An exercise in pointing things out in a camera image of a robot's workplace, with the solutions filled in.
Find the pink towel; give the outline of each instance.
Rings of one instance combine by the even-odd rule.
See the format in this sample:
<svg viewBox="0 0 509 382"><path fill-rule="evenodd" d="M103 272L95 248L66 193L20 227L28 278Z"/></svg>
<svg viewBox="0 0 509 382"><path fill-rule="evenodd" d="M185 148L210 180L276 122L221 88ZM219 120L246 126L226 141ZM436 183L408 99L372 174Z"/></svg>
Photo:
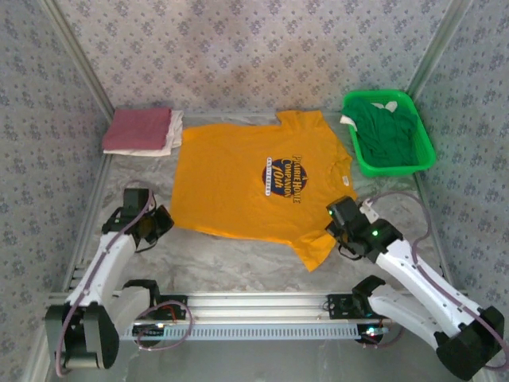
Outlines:
<svg viewBox="0 0 509 382"><path fill-rule="evenodd" d="M167 107L115 110L103 137L104 150L160 150L166 144L172 111Z"/></svg>

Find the logo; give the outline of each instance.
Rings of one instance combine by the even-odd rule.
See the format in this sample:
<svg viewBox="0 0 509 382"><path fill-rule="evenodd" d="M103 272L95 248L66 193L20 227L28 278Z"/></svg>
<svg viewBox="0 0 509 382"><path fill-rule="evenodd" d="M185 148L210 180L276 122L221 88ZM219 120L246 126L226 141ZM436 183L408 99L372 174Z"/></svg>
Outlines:
<svg viewBox="0 0 509 382"><path fill-rule="evenodd" d="M291 198L294 203L301 203L301 192L308 183L308 176L301 165L301 160L301 155L275 161L271 157L267 158L262 180L268 197L275 193L280 197Z"/></svg>

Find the floral wallpaper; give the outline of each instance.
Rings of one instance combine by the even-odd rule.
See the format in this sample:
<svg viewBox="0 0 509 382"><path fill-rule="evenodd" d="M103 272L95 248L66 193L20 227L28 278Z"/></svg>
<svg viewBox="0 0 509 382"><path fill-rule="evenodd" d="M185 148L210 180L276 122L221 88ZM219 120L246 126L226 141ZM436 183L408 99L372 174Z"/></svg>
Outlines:
<svg viewBox="0 0 509 382"><path fill-rule="evenodd" d="M114 106L338 109L405 88L449 0L57 0Z"/></svg>
<svg viewBox="0 0 509 382"><path fill-rule="evenodd" d="M506 319L508 41L509 3L475 0L418 99L438 156L424 183L449 266L473 298Z"/></svg>
<svg viewBox="0 0 509 382"><path fill-rule="evenodd" d="M84 216L106 121L36 0L0 2L0 380L18 380Z"/></svg>

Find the green basket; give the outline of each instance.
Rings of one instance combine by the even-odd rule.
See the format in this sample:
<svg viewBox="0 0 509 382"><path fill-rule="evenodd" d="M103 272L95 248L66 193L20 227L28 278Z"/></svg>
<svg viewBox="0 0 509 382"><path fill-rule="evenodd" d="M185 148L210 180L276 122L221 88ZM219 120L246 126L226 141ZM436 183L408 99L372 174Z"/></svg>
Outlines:
<svg viewBox="0 0 509 382"><path fill-rule="evenodd" d="M356 151L357 160L360 164L361 172L367 177L401 177L416 171L427 170L437 160L437 155L433 149L433 145L429 141L428 134L422 124L421 117L415 108L412 99L404 92L399 90L366 90L349 92L343 100L343 107L347 106L354 98L362 98L372 103L381 103L383 105L390 101L398 102L398 105L407 107L417 115L417 130L414 134L415 152L418 164L415 166L398 166L398 167L374 167L368 165L360 152L357 133L353 126L350 126L350 135L352 136L353 147Z"/></svg>

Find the t-shirt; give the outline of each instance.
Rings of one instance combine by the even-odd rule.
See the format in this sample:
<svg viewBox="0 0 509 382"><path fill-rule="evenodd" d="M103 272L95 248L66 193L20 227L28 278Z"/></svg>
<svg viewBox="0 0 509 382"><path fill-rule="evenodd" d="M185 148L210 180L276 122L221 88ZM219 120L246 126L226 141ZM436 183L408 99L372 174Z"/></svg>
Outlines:
<svg viewBox="0 0 509 382"><path fill-rule="evenodd" d="M356 198L352 158L320 111L278 118L185 130L170 213L177 227L288 244L313 271L336 244L326 206Z"/></svg>

